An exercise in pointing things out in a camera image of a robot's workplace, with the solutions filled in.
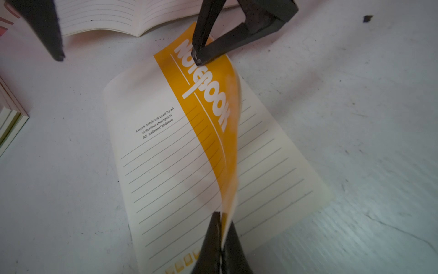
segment book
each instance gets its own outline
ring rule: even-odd
[[[1,156],[29,118],[2,78],[0,78],[0,110],[1,119],[6,115],[3,113],[7,113],[6,119],[0,123]]]
[[[147,30],[199,13],[202,0],[55,0],[61,33],[107,29],[140,36]],[[224,7],[237,5],[227,0]]]
[[[233,73],[227,56],[201,67],[193,63],[193,31],[194,24],[103,91],[142,274],[190,274],[211,214],[227,212],[224,188],[238,196],[227,221],[234,221],[245,253],[332,198],[248,84]],[[237,154],[227,153],[230,147]],[[230,165],[237,168],[236,188],[221,181]]]

